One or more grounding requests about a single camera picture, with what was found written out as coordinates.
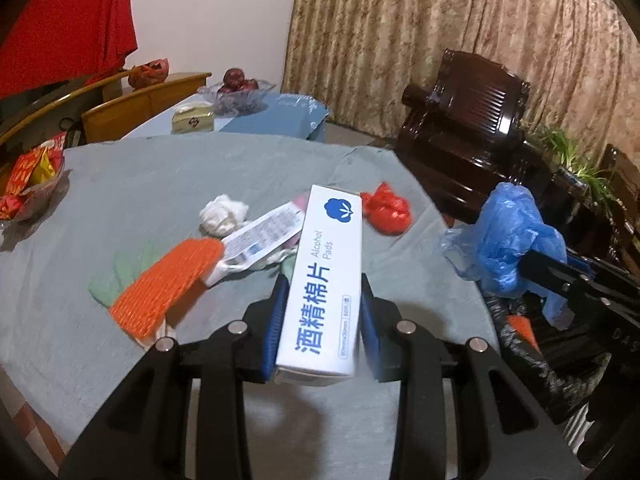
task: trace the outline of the white wall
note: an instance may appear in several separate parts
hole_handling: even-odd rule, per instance
[[[239,66],[282,81],[293,0],[131,0],[138,50],[126,66],[166,57],[171,72]]]

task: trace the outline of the apple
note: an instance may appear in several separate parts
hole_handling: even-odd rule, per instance
[[[240,68],[230,68],[225,72],[222,81],[226,86],[239,89],[244,84],[244,72]]]
[[[258,82],[255,79],[245,79],[240,89],[241,90],[257,90]]]

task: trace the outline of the yellow wrapper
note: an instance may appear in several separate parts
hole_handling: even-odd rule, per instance
[[[56,170],[53,169],[53,166],[49,162],[49,149],[44,149],[42,151],[42,156],[38,161],[33,173],[31,173],[31,177],[29,179],[29,187],[35,186],[36,184],[41,184],[46,180],[54,177],[56,174]]]

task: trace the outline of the blue cotton flower logo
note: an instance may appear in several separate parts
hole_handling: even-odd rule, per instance
[[[324,204],[329,218],[335,218],[338,222],[346,224],[351,220],[353,211],[351,210],[351,204],[344,199],[330,198],[326,204]]]

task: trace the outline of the blue table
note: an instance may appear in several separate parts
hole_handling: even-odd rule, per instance
[[[175,108],[201,100],[198,94],[187,97],[174,107],[140,124],[124,138],[168,135],[171,133],[171,118]],[[305,95],[271,93],[265,97],[264,105],[265,108],[255,114],[216,117],[213,131],[281,135],[324,142],[324,119],[329,110],[321,102]]]

